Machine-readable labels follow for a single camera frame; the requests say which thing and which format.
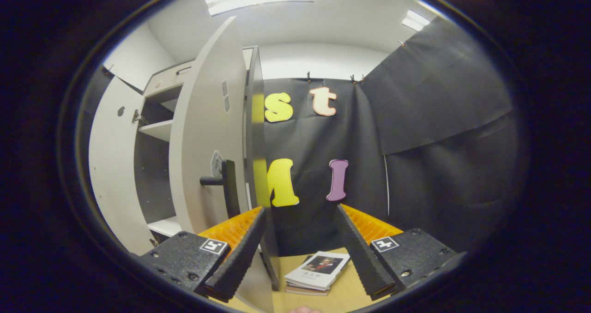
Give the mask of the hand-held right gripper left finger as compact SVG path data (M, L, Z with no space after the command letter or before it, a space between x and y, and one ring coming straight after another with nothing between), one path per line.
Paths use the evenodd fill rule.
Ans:
M228 302L251 266L265 229L266 212L258 206L198 235L180 231L138 261L179 287Z

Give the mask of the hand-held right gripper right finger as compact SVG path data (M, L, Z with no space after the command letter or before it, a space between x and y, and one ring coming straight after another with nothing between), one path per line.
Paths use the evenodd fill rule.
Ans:
M423 229L401 231L351 206L340 204L334 222L367 295L372 300L415 289L448 276L464 262Z

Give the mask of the white cabinet door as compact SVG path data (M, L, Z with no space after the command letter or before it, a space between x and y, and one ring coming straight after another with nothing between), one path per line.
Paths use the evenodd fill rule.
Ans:
M198 235L251 209L265 232L238 298L272 312L278 289L277 244L268 193L264 82L259 53L245 62L236 17L207 40L181 88L169 137L169 180L183 231Z
M143 96L114 77L98 104L89 141L90 180L98 208L118 241L137 255L153 248L135 182L137 116L144 103Z

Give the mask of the white and grey cabinet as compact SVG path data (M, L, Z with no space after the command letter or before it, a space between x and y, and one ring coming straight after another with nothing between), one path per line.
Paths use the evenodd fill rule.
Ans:
M253 48L243 48L245 62ZM183 84L145 97L143 120L135 143L135 182L142 213L150 231L171 237L181 231L169 178L169 141L177 101Z

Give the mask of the white cabinet drawer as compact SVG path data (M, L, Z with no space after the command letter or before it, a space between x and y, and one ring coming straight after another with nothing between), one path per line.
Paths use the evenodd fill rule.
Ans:
M180 86L185 83L195 60L179 63L150 77L146 84L143 96L151 97L155 94Z

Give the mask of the white portrait cover book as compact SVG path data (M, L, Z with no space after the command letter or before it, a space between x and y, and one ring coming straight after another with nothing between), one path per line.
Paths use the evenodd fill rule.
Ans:
M284 278L290 286L328 291L349 262L349 254L318 251Z

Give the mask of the brown book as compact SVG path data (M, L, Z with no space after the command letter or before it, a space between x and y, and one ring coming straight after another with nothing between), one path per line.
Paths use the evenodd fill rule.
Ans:
M308 288L308 287L304 287L301 285L295 285L295 284L287 282L284 291L287 293L297 294L297 295L327 296L330 293L331 288L313 289L313 288Z

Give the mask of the small ceiling light panel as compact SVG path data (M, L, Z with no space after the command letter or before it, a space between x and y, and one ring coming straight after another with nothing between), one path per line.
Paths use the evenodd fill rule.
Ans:
M403 18L401 24L414 31L421 31L424 29L424 27L430 24L430 20L427 20L425 17L414 12L413 10L408 10L406 17Z

